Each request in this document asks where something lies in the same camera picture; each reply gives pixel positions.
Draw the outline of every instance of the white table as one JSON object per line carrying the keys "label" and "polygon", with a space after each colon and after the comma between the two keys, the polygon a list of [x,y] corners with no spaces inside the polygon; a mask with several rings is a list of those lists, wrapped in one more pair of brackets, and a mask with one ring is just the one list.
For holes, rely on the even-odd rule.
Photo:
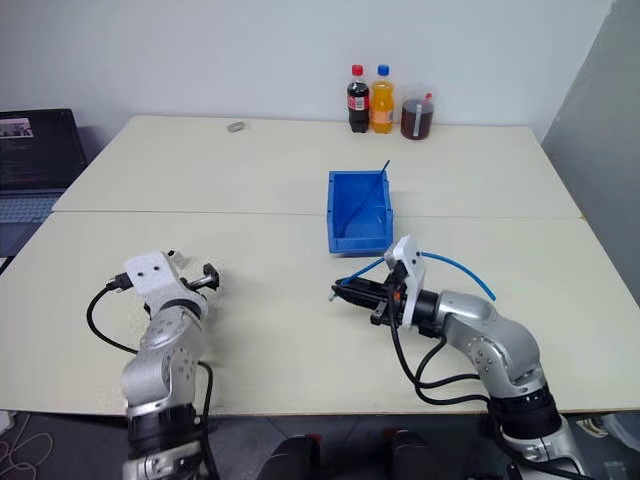
{"label": "white table", "polygon": [[[640,408],[640,310],[588,225],[579,219],[400,218],[397,235],[452,256],[494,289],[499,311],[531,329],[563,411]],[[85,323],[94,294],[123,262],[178,249],[193,278],[204,260],[221,272],[209,323],[212,413],[472,412],[421,403],[369,312],[327,301],[329,285],[370,259],[328,254],[322,216],[55,213],[0,277],[0,408],[122,414],[120,375],[130,356]],[[482,295],[459,271],[427,265],[426,287]],[[384,268],[370,278],[382,280]],[[110,294],[95,318],[135,345],[145,327],[132,290]],[[413,365],[434,340],[402,334]],[[470,371],[445,349],[429,378]],[[199,375],[199,402],[204,377]],[[483,391],[477,382],[441,395]]]}
{"label": "white table", "polygon": [[397,216],[578,218],[526,127],[435,125],[412,142],[345,123],[135,117],[56,211],[326,213],[329,170],[388,174]]}

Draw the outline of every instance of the laptop screen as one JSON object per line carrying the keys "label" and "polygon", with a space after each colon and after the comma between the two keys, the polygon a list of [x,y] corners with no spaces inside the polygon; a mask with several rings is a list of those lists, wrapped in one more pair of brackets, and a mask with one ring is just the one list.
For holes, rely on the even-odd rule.
{"label": "laptop screen", "polygon": [[0,112],[0,190],[66,188],[86,166],[71,110]]}

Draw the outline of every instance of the bottle label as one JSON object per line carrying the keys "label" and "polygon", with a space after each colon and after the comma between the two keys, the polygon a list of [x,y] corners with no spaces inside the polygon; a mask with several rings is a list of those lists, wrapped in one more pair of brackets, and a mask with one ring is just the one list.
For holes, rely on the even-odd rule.
{"label": "bottle label", "polygon": [[347,95],[347,105],[350,110],[357,110],[359,112],[367,110],[369,108],[369,96],[366,97],[352,97]]}
{"label": "bottle label", "polygon": [[377,124],[391,123],[393,121],[393,110],[374,110],[371,112],[371,121]]}

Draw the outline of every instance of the blue tube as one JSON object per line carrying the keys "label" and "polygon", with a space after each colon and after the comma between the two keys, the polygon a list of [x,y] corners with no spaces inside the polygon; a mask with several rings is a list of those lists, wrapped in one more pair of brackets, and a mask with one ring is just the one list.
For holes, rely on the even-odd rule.
{"label": "blue tube", "polygon": [[449,265],[453,265],[454,267],[459,268],[464,273],[466,273],[471,278],[473,278],[473,280],[480,286],[480,288],[482,288],[484,290],[484,293],[486,293],[491,300],[493,300],[493,301],[496,300],[496,296],[493,294],[493,292],[487,286],[487,284],[484,283],[480,279],[480,277],[478,277],[475,273],[473,273],[471,270],[469,270],[467,267],[465,267],[461,263],[458,263],[455,260],[452,260],[450,258],[443,257],[442,255],[438,255],[437,253],[420,252],[420,255],[422,255],[423,257],[433,258],[435,260],[440,260],[441,262],[448,263]]}
{"label": "blue tube", "polygon": [[[452,266],[462,270],[464,273],[469,275],[480,286],[480,288],[482,288],[482,290],[484,290],[484,292],[487,294],[487,296],[491,300],[493,300],[493,301],[496,300],[496,296],[491,291],[491,289],[487,286],[487,284],[484,283],[480,277],[478,277],[475,273],[473,273],[471,270],[469,270],[467,267],[465,267],[461,263],[458,263],[455,260],[452,260],[451,258],[442,256],[442,255],[438,255],[437,253],[420,252],[420,255],[422,255],[423,257],[427,257],[427,258],[433,258],[434,260],[440,260],[441,262],[448,263],[449,265],[452,265]],[[354,278],[357,278],[360,275],[363,275],[363,274],[367,273],[369,270],[371,270],[372,268],[380,265],[382,262],[384,262],[384,258],[383,257],[378,258],[376,261],[374,261],[374,262],[370,263],[369,265],[367,265],[366,267],[358,270],[356,273],[351,275],[349,278],[344,279],[340,283],[340,285],[348,285],[350,282],[353,281]]]}
{"label": "blue tube", "polygon": [[380,265],[382,262],[384,262],[384,257],[380,257],[379,259],[377,259],[375,262],[370,263],[369,265],[367,265],[366,267],[358,270],[356,273],[354,273],[353,275],[351,275],[349,278],[344,279],[340,285],[348,285],[350,282],[353,281],[354,278],[359,277],[360,275],[363,275],[365,273],[367,273],[369,270],[371,270],[374,267],[377,267],[378,265]]}

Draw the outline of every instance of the laptop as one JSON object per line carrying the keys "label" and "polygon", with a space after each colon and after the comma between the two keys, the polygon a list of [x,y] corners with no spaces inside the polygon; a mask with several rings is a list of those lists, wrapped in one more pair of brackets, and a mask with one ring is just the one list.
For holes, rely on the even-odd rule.
{"label": "laptop", "polygon": [[0,257],[20,251],[86,166],[71,110],[0,112]]}

